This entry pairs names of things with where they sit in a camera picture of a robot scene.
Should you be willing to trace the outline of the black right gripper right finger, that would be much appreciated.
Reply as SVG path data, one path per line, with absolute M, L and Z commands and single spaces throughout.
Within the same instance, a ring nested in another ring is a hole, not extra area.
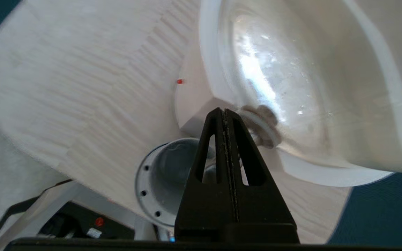
M 230 187 L 235 218 L 241 223 L 295 221 L 241 117 L 225 112 Z

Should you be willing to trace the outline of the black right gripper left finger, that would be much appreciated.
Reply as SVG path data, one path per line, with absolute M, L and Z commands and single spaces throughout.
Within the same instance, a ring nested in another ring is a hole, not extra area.
M 194 163 L 174 225 L 178 242 L 217 242 L 222 229 L 236 220 L 230 184 L 227 126 L 224 111 L 208 113 L 203 126 Z M 216 180 L 204 184 L 203 175 L 211 136 L 215 137 Z

